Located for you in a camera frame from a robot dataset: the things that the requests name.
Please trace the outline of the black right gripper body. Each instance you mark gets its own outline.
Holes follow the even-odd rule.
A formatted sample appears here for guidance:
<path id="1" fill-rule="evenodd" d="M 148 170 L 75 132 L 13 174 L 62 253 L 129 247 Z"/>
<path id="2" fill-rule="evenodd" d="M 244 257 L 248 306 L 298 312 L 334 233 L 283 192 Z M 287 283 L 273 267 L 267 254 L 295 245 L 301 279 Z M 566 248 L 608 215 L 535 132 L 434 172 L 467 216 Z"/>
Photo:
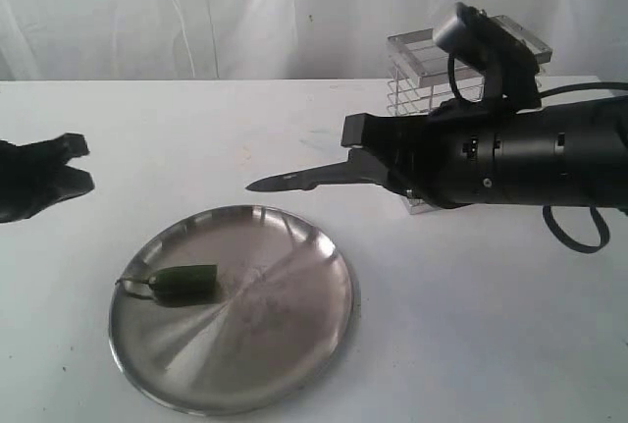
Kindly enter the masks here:
<path id="1" fill-rule="evenodd" d="M 430 154 L 382 155 L 399 170 L 429 205 L 455 209 L 470 204 L 499 204 L 495 167 L 500 108 L 495 104 L 463 104 L 455 99 L 427 115 Z"/>

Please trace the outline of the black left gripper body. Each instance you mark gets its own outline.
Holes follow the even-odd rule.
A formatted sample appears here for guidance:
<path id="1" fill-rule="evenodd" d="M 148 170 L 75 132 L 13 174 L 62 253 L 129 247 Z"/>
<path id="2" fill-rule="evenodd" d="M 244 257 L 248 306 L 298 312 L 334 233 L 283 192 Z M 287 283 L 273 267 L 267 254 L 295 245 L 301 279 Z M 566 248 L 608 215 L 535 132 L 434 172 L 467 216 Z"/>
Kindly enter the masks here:
<path id="1" fill-rule="evenodd" d="M 20 148 L 1 141 L 1 223 L 29 219 L 36 214 L 36 175 Z"/>

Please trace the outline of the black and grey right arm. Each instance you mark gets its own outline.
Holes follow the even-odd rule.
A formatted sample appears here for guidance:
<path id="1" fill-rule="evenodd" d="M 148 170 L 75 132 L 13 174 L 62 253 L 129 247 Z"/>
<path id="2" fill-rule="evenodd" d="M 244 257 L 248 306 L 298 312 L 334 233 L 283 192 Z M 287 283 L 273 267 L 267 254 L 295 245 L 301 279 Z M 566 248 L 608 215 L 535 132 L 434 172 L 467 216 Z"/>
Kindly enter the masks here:
<path id="1" fill-rule="evenodd" d="M 344 121 L 341 144 L 364 149 L 427 203 L 624 208 L 624 96 L 513 113 L 482 106 Z"/>

